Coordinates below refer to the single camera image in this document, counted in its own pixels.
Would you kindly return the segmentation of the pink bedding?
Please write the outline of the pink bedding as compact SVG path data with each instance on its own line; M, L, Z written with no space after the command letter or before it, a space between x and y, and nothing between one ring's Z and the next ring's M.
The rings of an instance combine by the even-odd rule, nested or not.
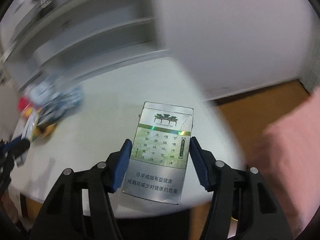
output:
M268 125L248 161L264 176L294 239L319 239L319 89Z

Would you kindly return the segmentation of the blue white patterned wrapper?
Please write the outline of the blue white patterned wrapper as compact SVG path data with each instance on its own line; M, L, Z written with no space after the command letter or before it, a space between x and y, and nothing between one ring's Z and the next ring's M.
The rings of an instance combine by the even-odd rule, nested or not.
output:
M59 122L66 114L78 107L84 98L80 85L66 85L53 76L34 85L28 93L33 106L39 110L38 125L48 126Z

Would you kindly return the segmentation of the yellow snack wrapper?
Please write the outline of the yellow snack wrapper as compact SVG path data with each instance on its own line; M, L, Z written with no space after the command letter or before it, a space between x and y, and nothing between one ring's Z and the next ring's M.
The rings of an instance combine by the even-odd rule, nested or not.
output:
M42 109L35 109L31 106L25 107L22 111L22 118L25 120L25 125L21 138L28 139L30 142L37 138L51 136L57 126L57 122L47 120L44 117Z

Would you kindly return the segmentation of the red packet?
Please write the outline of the red packet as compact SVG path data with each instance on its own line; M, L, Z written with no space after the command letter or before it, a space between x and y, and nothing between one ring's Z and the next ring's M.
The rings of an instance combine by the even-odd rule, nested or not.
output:
M28 97L22 96L18 101L17 108L20 113L23 113L23 112L29 113L29 112L32 112L33 110L33 104L28 99Z

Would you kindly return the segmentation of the white desk shelf hutch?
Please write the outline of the white desk shelf hutch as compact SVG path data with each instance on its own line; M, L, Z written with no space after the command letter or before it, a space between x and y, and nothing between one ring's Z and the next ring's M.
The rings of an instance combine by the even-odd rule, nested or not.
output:
M62 84L166 57L157 0L11 0L1 17L1 64L17 90Z

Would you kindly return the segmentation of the silver cigarette pack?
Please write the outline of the silver cigarette pack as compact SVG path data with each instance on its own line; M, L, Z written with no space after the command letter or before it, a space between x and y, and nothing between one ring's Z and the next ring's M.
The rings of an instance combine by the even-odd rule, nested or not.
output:
M140 114L123 193L159 203L180 202L194 110L145 102Z

